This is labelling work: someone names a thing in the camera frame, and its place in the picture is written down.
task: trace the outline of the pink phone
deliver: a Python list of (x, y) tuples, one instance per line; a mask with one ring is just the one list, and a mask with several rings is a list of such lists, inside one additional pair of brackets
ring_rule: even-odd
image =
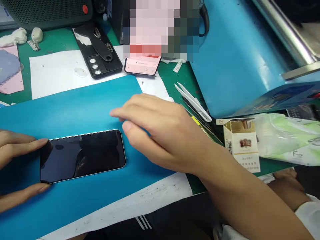
[(127, 73), (155, 75), (160, 63), (160, 59), (161, 57), (158, 56), (127, 58), (124, 64), (124, 71)]

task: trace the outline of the plastic bag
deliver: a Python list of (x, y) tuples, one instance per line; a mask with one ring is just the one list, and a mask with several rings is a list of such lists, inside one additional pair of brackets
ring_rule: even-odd
[(254, 117), (261, 157), (306, 166), (320, 166), (320, 122), (278, 113)]

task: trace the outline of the red button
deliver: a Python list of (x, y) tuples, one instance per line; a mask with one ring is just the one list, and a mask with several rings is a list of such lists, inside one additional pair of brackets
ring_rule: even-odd
[(84, 14), (88, 14), (88, 12), (89, 12), (87, 5), (83, 5), (82, 10), (83, 10)]

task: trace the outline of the blue machine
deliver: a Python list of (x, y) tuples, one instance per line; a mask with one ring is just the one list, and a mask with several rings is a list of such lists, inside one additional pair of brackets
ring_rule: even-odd
[(191, 66), (214, 118), (286, 109), (320, 92), (320, 71), (284, 80), (299, 66), (253, 3), (205, 3), (210, 31)]

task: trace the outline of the pink sheet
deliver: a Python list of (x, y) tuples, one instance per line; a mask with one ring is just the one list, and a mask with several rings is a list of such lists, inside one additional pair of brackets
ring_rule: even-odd
[[(7, 51), (8, 53), (16, 55), (19, 58), (17, 45), (13, 45), (10, 47), (4, 47), (4, 48), (0, 47), (0, 49), (3, 49), (5, 51)], [(0, 86), (0, 92), (4, 93), (4, 94), (15, 93), (15, 92), (23, 91), (23, 90), (24, 90), (24, 87), (23, 87), (23, 80), (22, 80), (21, 71), (18, 72), (16, 75), (14, 75), (12, 78), (10, 78), (6, 83), (4, 83)]]

